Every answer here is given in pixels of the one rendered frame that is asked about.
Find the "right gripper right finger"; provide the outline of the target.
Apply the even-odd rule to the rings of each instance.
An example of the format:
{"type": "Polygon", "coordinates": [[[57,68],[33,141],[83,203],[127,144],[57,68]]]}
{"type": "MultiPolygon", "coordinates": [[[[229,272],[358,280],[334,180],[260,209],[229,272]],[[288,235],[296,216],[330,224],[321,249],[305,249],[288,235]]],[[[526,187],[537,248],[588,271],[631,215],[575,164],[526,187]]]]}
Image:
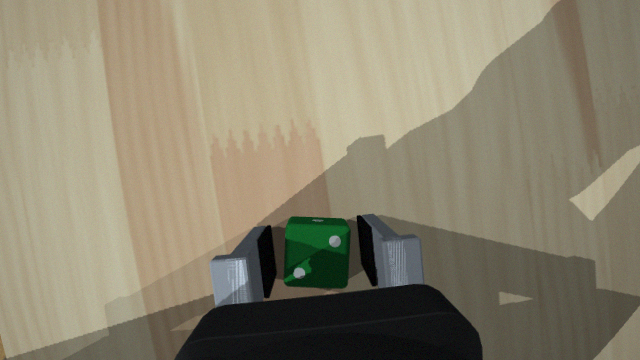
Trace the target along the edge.
{"type": "Polygon", "coordinates": [[[421,239],[398,235],[375,214],[357,215],[361,264],[379,288],[424,284],[421,239]]]}

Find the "green die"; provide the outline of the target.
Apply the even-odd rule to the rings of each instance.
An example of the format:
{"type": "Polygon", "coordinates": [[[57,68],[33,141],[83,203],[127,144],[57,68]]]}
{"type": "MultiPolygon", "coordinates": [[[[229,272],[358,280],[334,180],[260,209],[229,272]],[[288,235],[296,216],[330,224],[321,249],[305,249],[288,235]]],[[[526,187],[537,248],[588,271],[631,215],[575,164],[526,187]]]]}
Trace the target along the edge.
{"type": "Polygon", "coordinates": [[[290,217],[285,231],[285,285],[345,288],[350,233],[343,218],[290,217]]]}

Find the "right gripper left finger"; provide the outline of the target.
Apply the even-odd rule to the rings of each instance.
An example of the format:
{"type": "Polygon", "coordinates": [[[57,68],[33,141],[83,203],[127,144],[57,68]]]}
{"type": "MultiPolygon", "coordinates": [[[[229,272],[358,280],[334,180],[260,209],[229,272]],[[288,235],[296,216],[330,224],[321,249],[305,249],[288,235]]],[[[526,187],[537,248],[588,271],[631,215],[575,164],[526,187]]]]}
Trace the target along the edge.
{"type": "Polygon", "coordinates": [[[253,227],[231,254],[209,265],[215,307],[269,298],[277,274],[271,225],[253,227]]]}

